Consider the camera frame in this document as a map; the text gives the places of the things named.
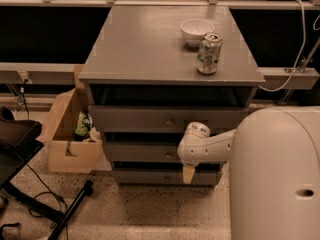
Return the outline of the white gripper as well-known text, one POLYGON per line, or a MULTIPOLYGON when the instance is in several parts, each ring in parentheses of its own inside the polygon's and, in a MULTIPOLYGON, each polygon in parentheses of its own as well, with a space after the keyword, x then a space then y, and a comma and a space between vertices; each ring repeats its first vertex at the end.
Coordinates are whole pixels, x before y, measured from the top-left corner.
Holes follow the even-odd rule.
POLYGON ((177 154, 184 165, 182 171, 183 183, 190 184, 195 173, 195 167, 199 164, 196 147, 182 140, 178 145, 177 154))

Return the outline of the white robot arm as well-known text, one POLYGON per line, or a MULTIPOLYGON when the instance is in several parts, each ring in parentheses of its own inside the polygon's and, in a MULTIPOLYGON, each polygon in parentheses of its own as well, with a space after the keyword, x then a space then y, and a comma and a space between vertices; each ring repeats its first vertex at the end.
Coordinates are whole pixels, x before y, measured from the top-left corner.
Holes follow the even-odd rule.
POLYGON ((261 109, 216 136, 192 122, 177 153, 185 184, 201 163, 229 163, 232 240, 320 240, 319 106, 261 109))

